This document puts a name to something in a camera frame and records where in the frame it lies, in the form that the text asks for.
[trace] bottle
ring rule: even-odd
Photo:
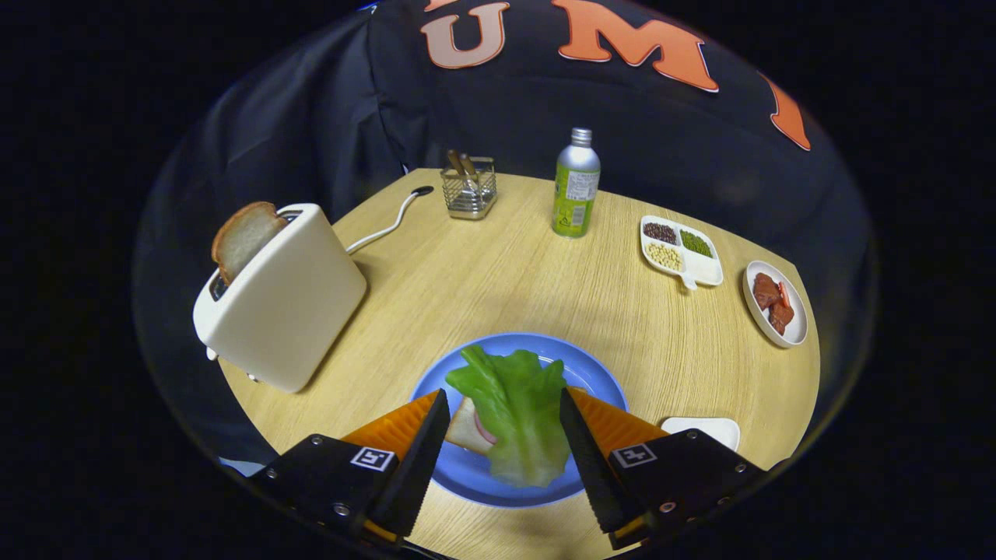
[[[571,145],[557,157],[554,192],[554,231],[565,237],[588,232],[599,188],[602,162],[592,149],[592,131],[571,129]]]

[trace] white dish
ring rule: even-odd
[[[771,323],[768,322],[769,312],[761,311],[761,306],[754,299],[754,278],[760,272],[771,276],[775,284],[785,282],[785,287],[788,289],[789,304],[792,305],[792,310],[796,312],[796,316],[785,326],[784,336],[778,334],[778,331],[771,326]],[[792,348],[793,346],[799,346],[806,340],[806,331],[809,330],[809,314],[803,305],[802,298],[799,297],[799,292],[796,291],[796,287],[792,285],[792,282],[789,282],[788,278],[780,270],[764,261],[756,260],[751,262],[744,270],[743,292],[744,299],[747,300],[747,308],[750,309],[750,314],[754,317],[754,321],[757,322],[758,327],[761,327],[761,331],[771,339],[771,342],[782,348]]]
[[[660,429],[668,433],[699,429],[734,451],[740,446],[740,424],[733,419],[670,418],[661,423]]]
[[[666,241],[661,241],[660,239],[654,239],[653,237],[643,233],[643,228],[649,223],[666,225],[674,230],[674,243],[672,244]],[[701,237],[702,240],[705,241],[705,244],[708,245],[709,250],[712,252],[712,257],[707,257],[696,253],[695,251],[686,249],[681,241],[681,230],[685,230],[688,233],[693,233]],[[662,245],[677,251],[678,255],[681,257],[681,270],[666,267],[650,258],[650,255],[646,252],[647,243]],[[650,263],[650,266],[661,272],[681,277],[681,281],[689,290],[696,289],[696,284],[718,286],[723,283],[723,265],[719,261],[719,252],[716,251],[716,246],[713,245],[712,239],[709,239],[708,235],[693,227],[688,227],[684,224],[659,216],[644,216],[639,221],[639,248],[643,252],[643,257],[646,259],[646,262]]]

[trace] green lettuce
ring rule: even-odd
[[[460,356],[467,366],[447,374],[446,383],[474,402],[481,425],[498,440],[487,453],[491,475],[517,487],[549,485],[571,454],[560,424],[564,362],[542,368],[532,352],[490,356],[476,345]]]

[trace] round wooden table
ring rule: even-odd
[[[795,266],[746,239],[694,218],[600,192],[580,239],[550,226],[553,181],[498,175],[498,199],[480,221],[452,219],[438,169],[417,169],[333,227],[344,245],[393,223],[394,233],[354,254],[370,288],[311,382],[289,395],[250,381],[221,361],[246,414],[277,452],[314,432],[343,436],[405,404],[426,369],[464,343],[495,333],[535,332],[587,350],[619,381],[629,411],[727,417],[740,424],[738,452],[768,469],[796,449],[820,381],[820,342]],[[662,216],[706,233],[724,273],[688,292],[652,269],[639,221]],[[798,347],[776,347],[752,319],[744,269],[764,260],[785,273],[808,310]],[[536,508],[500,509],[430,483],[409,540],[458,558],[604,558],[614,552],[582,493]]]

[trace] metal wire basket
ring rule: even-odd
[[[446,209],[454,218],[481,219],[498,196],[493,157],[471,157],[476,174],[464,175],[452,166],[439,172]]]

